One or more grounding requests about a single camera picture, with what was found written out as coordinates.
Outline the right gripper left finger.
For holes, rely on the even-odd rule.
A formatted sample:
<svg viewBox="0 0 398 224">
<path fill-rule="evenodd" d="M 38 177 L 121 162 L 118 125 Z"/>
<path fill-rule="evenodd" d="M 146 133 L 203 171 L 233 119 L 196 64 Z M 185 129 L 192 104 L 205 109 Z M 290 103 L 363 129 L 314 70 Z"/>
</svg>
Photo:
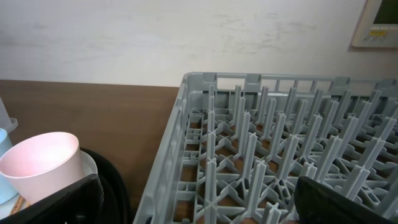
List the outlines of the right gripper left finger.
<svg viewBox="0 0 398 224">
<path fill-rule="evenodd" d="M 1 220 L 1 224 L 95 223 L 103 206 L 104 192 L 97 174 L 55 192 Z"/>
</svg>

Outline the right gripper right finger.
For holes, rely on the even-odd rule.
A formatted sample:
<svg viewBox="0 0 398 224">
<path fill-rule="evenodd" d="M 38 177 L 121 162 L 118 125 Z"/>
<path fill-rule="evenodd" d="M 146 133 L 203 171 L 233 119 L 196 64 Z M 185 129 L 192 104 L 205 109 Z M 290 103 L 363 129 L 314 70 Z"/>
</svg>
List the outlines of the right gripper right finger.
<svg viewBox="0 0 398 224">
<path fill-rule="evenodd" d="M 298 178 L 294 204 L 300 224 L 393 224 L 306 176 Z"/>
</svg>

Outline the pink plastic cup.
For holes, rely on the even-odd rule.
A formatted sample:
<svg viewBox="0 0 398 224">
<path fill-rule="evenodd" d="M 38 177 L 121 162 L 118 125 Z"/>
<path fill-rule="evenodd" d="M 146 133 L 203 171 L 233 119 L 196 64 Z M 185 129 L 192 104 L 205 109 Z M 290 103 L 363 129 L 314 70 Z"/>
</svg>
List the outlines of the pink plastic cup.
<svg viewBox="0 0 398 224">
<path fill-rule="evenodd" d="M 51 132 L 26 139 L 4 155 L 9 182 L 31 205 L 84 178 L 78 138 Z"/>
</svg>

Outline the light blue plastic cup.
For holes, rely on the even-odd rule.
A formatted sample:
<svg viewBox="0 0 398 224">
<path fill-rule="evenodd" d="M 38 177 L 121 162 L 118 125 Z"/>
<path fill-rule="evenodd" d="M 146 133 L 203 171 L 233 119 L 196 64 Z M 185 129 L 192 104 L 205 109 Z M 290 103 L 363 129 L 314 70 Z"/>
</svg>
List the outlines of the light blue plastic cup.
<svg viewBox="0 0 398 224">
<path fill-rule="evenodd" d="M 4 155 L 12 148 L 12 142 L 9 139 L 8 132 L 1 128 L 1 204 L 8 202 L 17 195 L 17 191 L 6 177 L 6 168 L 4 165 Z"/>
</svg>

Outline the wooden chopstick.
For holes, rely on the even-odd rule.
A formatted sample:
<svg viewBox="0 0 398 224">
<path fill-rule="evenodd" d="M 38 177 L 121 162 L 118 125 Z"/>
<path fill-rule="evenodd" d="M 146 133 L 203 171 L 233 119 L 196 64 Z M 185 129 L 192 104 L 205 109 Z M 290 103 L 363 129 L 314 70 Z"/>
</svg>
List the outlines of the wooden chopstick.
<svg viewBox="0 0 398 224">
<path fill-rule="evenodd" d="M 21 210 L 24 202 L 25 202 L 25 199 L 20 195 L 18 197 L 18 199 L 16 200 L 16 203 L 14 204 L 13 208 L 11 209 L 9 216 L 19 212 Z"/>
</svg>

